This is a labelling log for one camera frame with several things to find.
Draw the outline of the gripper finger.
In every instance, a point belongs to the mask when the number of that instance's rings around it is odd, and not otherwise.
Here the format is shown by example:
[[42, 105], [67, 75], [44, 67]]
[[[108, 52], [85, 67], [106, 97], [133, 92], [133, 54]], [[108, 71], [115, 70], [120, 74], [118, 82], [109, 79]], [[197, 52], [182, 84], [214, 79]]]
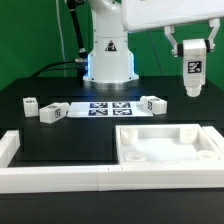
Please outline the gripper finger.
[[216, 19], [210, 20], [209, 27], [211, 28], [211, 33], [208, 39], [205, 41], [205, 43], [206, 43], [207, 51], [212, 52], [215, 49], [214, 39], [220, 28], [220, 19], [216, 18]]
[[174, 26], [165, 26], [164, 33], [170, 44], [172, 45], [172, 54], [174, 57], [182, 57], [183, 56], [183, 45], [179, 44], [174, 38], [173, 34], [175, 33]]

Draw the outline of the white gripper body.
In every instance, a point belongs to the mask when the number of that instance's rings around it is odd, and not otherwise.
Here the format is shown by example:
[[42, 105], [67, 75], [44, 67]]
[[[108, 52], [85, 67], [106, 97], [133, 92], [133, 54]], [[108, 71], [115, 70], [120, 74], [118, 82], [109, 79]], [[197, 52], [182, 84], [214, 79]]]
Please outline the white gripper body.
[[123, 24], [139, 32], [224, 17], [224, 0], [122, 0]]

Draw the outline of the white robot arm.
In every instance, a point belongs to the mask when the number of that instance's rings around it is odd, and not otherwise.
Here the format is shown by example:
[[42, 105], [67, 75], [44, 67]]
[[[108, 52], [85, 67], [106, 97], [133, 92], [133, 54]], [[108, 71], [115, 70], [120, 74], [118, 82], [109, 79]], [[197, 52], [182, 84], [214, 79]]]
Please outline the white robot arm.
[[[87, 85], [123, 87], [139, 79], [134, 73], [128, 34], [162, 28], [173, 45], [173, 54], [183, 56], [184, 86], [190, 96], [205, 84], [206, 53], [224, 18], [224, 0], [89, 0], [93, 21], [93, 50], [88, 55]], [[174, 27], [207, 21], [212, 28], [208, 39], [173, 38]]]

